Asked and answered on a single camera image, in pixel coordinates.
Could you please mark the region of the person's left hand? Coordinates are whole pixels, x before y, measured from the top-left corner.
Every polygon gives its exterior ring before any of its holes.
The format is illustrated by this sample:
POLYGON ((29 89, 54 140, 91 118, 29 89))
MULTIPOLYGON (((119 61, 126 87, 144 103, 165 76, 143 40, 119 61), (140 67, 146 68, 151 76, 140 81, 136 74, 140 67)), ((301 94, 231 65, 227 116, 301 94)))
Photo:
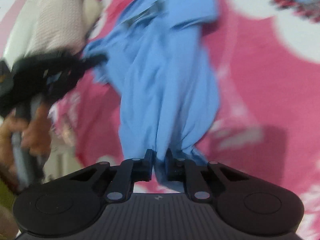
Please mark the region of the person's left hand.
POLYGON ((1 124, 1 179, 14 193, 18 191, 16 167, 11 146, 14 132, 22 133, 21 146, 29 150, 32 156, 48 159, 51 152, 51 120, 48 118, 50 107, 40 104, 31 122, 16 118, 14 113, 8 115, 1 124))

